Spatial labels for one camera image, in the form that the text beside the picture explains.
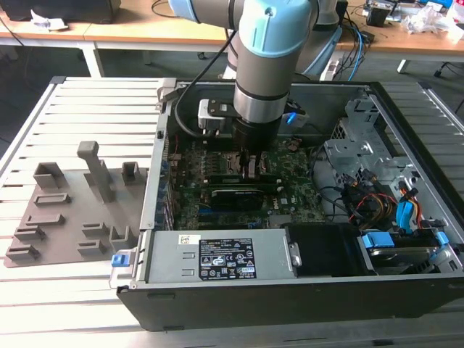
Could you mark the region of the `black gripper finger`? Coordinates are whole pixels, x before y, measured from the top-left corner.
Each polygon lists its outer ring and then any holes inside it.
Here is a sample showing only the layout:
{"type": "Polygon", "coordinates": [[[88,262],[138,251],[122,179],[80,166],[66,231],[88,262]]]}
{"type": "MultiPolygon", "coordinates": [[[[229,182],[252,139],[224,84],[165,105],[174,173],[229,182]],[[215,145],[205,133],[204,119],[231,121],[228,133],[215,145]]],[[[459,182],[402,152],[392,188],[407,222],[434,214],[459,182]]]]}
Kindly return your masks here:
{"type": "Polygon", "coordinates": [[[241,148],[239,152],[239,166],[240,166],[240,173],[242,178],[249,177],[249,151],[245,148],[241,148]]]}
{"type": "Polygon", "coordinates": [[[262,169],[262,158],[265,156],[264,152],[250,152],[247,175],[248,178],[260,178],[265,174],[265,169],[262,169]]]}

